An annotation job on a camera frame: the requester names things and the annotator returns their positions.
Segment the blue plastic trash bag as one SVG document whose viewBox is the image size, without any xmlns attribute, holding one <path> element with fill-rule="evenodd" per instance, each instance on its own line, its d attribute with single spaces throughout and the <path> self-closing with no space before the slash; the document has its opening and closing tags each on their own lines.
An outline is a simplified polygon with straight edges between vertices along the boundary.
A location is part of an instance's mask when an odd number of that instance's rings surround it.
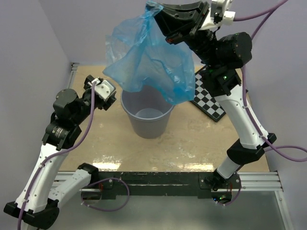
<svg viewBox="0 0 307 230">
<path fill-rule="evenodd" d="M 195 69 L 186 44 L 165 41 L 154 19 L 163 9 L 150 1 L 142 15 L 114 27 L 106 36 L 107 66 L 103 74 L 128 92 L 152 86 L 168 103 L 176 105 L 193 100 Z"/>
</svg>

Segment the black and silver chessboard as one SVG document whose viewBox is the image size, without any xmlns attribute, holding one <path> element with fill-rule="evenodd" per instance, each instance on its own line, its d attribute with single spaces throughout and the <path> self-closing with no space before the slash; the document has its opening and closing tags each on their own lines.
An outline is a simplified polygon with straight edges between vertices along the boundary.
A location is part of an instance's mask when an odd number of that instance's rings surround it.
<svg viewBox="0 0 307 230">
<path fill-rule="evenodd" d="M 201 67 L 195 73 L 195 94 L 194 99 L 190 102 L 205 113 L 211 120 L 218 122 L 226 114 L 226 112 L 204 88 L 201 81 L 201 75 L 199 74 L 202 70 L 205 70 L 205 66 Z"/>
</svg>

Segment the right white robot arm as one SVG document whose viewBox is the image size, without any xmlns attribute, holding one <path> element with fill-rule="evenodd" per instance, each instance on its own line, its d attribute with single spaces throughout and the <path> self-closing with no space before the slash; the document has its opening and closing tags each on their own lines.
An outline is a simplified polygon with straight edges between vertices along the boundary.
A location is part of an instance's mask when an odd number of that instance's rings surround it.
<svg viewBox="0 0 307 230">
<path fill-rule="evenodd" d="M 205 65 L 200 72 L 204 88 L 228 115 L 238 140 L 227 150 L 223 163 L 206 178 L 213 189 L 225 188 L 242 166 L 258 161 L 276 140 L 262 127 L 246 98 L 237 73 L 252 58 L 252 39 L 245 32 L 216 38 L 216 31 L 236 20 L 231 1 L 198 1 L 190 4 L 159 4 L 154 16 L 169 44 L 186 43 Z"/>
</svg>

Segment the left aluminium rail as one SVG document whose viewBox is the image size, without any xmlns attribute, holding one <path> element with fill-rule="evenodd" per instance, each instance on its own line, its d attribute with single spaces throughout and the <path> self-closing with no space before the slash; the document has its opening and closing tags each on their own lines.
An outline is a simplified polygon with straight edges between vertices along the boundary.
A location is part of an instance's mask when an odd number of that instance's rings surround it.
<svg viewBox="0 0 307 230">
<path fill-rule="evenodd" d="M 76 63 L 73 62 L 71 63 L 71 67 L 70 67 L 70 75 L 69 75 L 69 80 L 68 80 L 68 84 L 67 84 L 67 88 L 71 88 L 74 82 L 74 78 L 77 72 L 77 69 L 79 67 L 80 63 Z"/>
</svg>

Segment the grey plastic trash bin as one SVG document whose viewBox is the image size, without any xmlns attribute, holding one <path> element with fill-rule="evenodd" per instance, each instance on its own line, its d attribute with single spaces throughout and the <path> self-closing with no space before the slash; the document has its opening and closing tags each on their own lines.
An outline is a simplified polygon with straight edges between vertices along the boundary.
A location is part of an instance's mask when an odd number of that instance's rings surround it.
<svg viewBox="0 0 307 230">
<path fill-rule="evenodd" d="M 157 138 L 165 132 L 175 107 L 157 89 L 147 85 L 139 92 L 123 90 L 120 101 L 134 132 L 146 139 Z"/>
</svg>

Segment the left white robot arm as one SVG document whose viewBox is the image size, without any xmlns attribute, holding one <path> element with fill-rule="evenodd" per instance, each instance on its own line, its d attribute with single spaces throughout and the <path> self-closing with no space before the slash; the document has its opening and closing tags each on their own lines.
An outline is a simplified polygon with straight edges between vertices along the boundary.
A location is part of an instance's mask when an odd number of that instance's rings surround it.
<svg viewBox="0 0 307 230">
<path fill-rule="evenodd" d="M 107 110 L 116 101 L 116 87 L 108 80 L 89 75 L 83 88 L 82 97 L 73 89 L 56 95 L 33 172 L 18 198 L 4 207 L 4 213 L 18 219 L 19 230 L 49 229 L 80 189 L 99 184 L 98 169 L 83 163 L 69 179 L 52 187 L 65 158 L 87 136 L 94 110 Z"/>
</svg>

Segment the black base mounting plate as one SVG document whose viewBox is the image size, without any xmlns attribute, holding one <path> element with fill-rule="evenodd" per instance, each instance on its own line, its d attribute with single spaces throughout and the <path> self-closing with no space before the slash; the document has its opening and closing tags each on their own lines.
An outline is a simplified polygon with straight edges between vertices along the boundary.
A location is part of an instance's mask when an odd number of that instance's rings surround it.
<svg viewBox="0 0 307 230">
<path fill-rule="evenodd" d="M 241 188 L 241 179 L 233 174 L 222 183 L 212 183 L 212 172 L 98 172 L 86 188 L 102 193 L 102 199 L 117 196 L 195 196 L 210 199 L 217 192 Z"/>
</svg>

